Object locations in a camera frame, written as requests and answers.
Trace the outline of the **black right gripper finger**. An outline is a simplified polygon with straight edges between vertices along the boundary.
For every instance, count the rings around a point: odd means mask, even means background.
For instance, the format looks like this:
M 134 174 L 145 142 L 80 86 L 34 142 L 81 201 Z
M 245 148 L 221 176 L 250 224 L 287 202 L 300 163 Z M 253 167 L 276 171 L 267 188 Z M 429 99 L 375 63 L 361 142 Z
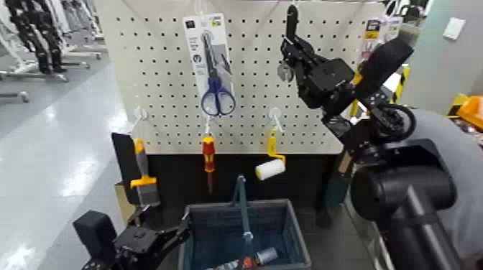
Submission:
M 325 57 L 317 55 L 313 46 L 295 35 L 290 38 L 285 35 L 280 47 L 282 60 L 287 64 L 301 62 L 303 64 L 321 64 L 326 61 Z
M 298 97 L 305 103 L 305 105 L 307 105 L 307 107 L 315 108 L 316 99 L 311 93 L 310 85 L 306 82 L 304 67 L 301 62 L 295 64 L 295 77 L 298 87 Z

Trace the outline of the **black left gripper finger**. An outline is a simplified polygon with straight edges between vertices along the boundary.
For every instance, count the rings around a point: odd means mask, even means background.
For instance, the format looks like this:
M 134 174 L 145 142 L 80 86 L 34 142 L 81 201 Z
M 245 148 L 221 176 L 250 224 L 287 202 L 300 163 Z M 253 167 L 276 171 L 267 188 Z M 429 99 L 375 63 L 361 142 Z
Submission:
M 185 214 L 177 226 L 161 230 L 158 236 L 161 238 L 162 250 L 174 249 L 185 243 L 190 237 L 190 215 Z
M 128 219 L 129 226 L 150 227 L 150 216 L 152 207 L 145 205 L 137 208 Z

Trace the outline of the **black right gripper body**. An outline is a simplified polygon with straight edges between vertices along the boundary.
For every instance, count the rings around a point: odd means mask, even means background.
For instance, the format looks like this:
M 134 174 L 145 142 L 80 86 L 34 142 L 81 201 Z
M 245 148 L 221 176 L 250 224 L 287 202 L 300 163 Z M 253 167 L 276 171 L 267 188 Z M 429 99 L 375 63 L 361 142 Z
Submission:
M 324 111 L 344 111 L 353 98 L 347 90 L 354 71 L 341 58 L 317 64 L 306 75 L 306 104 Z

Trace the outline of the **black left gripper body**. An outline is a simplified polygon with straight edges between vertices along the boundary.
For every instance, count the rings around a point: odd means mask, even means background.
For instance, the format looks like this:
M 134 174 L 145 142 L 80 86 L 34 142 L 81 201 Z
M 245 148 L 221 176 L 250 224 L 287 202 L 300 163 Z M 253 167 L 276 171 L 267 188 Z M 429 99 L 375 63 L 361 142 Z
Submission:
M 127 227 L 113 241 L 119 269 L 156 269 L 160 264 L 156 249 L 160 246 L 157 231 L 139 226 Z

